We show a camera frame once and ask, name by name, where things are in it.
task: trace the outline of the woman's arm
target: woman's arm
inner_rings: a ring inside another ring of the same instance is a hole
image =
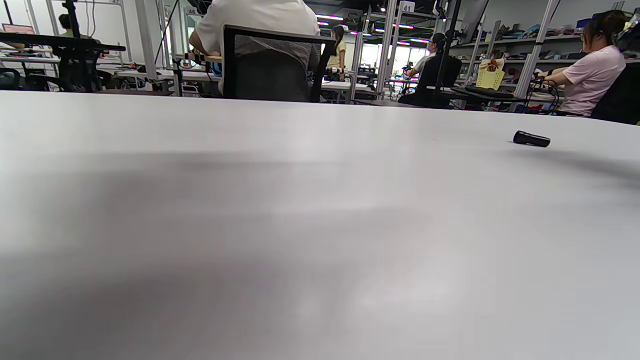
[[[347,51],[346,50],[342,50],[340,52],[340,69],[344,69],[344,57],[347,55]]]
[[[560,85],[567,85],[570,84],[571,81],[569,81],[569,79],[567,79],[567,77],[564,75],[564,69],[558,69],[561,70],[559,72],[555,72],[552,75],[548,75],[545,77],[545,81],[553,84],[555,86],[560,86]]]

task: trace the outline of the white wall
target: white wall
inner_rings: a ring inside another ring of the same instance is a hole
[[[469,0],[463,0],[460,8],[460,18],[469,6]],[[547,0],[490,0],[486,9],[485,31],[491,31],[497,20],[503,25],[520,24],[520,29],[527,29],[539,24],[547,9]],[[570,24],[575,26],[581,19],[591,18],[594,13],[610,10],[614,1],[611,0],[561,0],[560,5],[551,20],[551,26]],[[626,0],[624,10],[632,12],[640,7],[640,0]]]

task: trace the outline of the white table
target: white table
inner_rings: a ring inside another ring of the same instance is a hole
[[[343,81],[328,81],[323,82],[322,90],[327,91],[340,91],[345,92],[351,89],[351,83],[345,83]],[[375,95],[375,91],[371,90],[367,85],[356,84],[356,92]]]
[[[157,69],[156,72],[160,73],[160,75],[158,75],[159,80],[173,79],[173,70]],[[138,72],[136,70],[120,71],[120,72],[117,72],[116,74],[123,78],[138,78],[138,79],[148,78],[148,74],[146,72]],[[220,81],[220,79],[221,78],[217,78],[212,74],[207,75],[207,73],[204,71],[188,71],[188,70],[182,71],[183,81],[211,81],[211,82],[217,83]]]
[[[2,359],[640,357],[637,127],[95,94],[0,106]],[[552,144],[515,145],[518,129]]]

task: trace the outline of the black cylindrical object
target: black cylindrical object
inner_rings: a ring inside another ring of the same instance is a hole
[[[533,134],[526,133],[522,130],[518,130],[516,132],[516,135],[513,136],[513,142],[519,143],[522,145],[547,147],[549,146],[549,144],[551,144],[551,139],[545,138],[544,136],[533,135]]]

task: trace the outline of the fluorescent light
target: fluorescent light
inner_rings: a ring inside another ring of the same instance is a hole
[[[331,20],[344,20],[342,17],[339,16],[329,16],[329,15],[318,15],[316,14],[316,17],[319,19],[331,19]]]

